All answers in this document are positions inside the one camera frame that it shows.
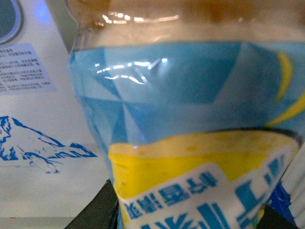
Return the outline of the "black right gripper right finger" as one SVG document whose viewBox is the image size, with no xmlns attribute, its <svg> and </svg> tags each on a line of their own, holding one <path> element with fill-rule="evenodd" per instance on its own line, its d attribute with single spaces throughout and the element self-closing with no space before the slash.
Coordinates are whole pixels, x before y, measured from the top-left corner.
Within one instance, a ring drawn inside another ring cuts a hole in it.
<svg viewBox="0 0 305 229">
<path fill-rule="evenodd" d="M 296 225 L 282 217 L 268 205 L 264 205 L 264 214 L 260 219 L 257 229 L 298 229 Z"/>
</svg>

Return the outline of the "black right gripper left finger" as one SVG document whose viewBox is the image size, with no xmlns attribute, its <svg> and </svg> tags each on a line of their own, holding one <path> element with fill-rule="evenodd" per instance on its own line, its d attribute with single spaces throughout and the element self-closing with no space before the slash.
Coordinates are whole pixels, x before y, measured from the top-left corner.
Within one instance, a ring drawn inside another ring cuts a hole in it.
<svg viewBox="0 0 305 229">
<path fill-rule="evenodd" d="M 108 179 L 93 200 L 65 229 L 116 229 L 119 203 Z"/>
</svg>

